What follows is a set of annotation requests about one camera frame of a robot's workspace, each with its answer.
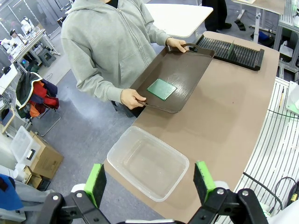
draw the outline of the black shoe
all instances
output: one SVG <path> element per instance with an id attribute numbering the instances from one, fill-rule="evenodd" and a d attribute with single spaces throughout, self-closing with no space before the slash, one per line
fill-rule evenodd
<path id="1" fill-rule="evenodd" d="M 222 27 L 219 28 L 219 30 L 222 30 L 222 29 L 230 29 L 232 27 L 232 24 L 231 23 L 224 23 L 224 25 Z"/>

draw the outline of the hoodie pocket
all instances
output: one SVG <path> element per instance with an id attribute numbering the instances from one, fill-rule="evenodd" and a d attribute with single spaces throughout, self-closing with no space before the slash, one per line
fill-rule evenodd
<path id="1" fill-rule="evenodd" d="M 129 88 L 146 68 L 139 52 L 119 62 L 120 65 L 120 88 Z"/>

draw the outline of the person's right hand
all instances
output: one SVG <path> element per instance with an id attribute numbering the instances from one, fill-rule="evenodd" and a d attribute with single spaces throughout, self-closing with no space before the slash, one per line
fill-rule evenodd
<path id="1" fill-rule="evenodd" d="M 138 103 L 137 100 L 145 101 L 146 98 L 140 96 L 136 90 L 124 89 L 123 91 L 121 91 L 121 102 L 130 110 L 138 106 L 143 106 L 142 104 Z"/>

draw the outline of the clear plastic bin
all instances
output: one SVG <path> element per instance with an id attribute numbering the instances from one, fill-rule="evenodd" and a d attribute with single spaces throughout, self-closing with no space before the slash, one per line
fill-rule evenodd
<path id="1" fill-rule="evenodd" d="M 41 146 L 31 137 L 29 132 L 21 126 L 10 144 L 18 163 L 30 166 Z"/>
<path id="2" fill-rule="evenodd" d="M 109 151 L 107 160 L 156 202 L 168 198 L 189 167 L 183 154 L 136 126 L 125 131 Z"/>

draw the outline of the black rack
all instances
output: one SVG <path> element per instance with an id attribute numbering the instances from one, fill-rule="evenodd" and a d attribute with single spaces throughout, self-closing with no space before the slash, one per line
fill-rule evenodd
<path id="1" fill-rule="evenodd" d="M 220 41 L 205 36 L 201 36 L 196 42 L 199 47 L 215 51 L 214 58 L 242 66 L 244 68 L 259 71 L 261 69 L 264 50 L 254 50 L 246 48 L 240 45 L 233 45 L 232 51 L 229 51 L 229 47 L 232 43 Z"/>

